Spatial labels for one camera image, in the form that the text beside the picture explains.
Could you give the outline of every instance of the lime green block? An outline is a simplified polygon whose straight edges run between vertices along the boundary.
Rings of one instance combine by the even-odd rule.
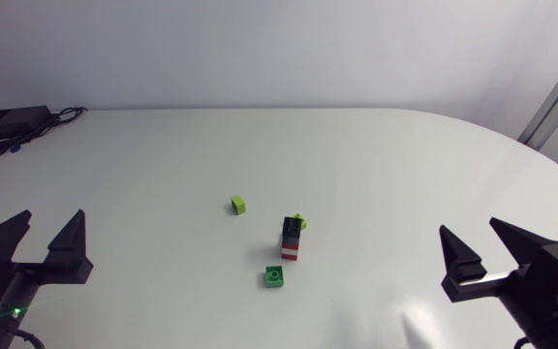
[[[238,195],[232,198],[232,207],[236,214],[240,215],[247,210],[247,203]]]
[[[300,230],[307,228],[307,221],[300,215],[300,213],[297,213],[294,218],[300,219]]]
[[[266,267],[266,287],[283,286],[283,268],[281,266]]]

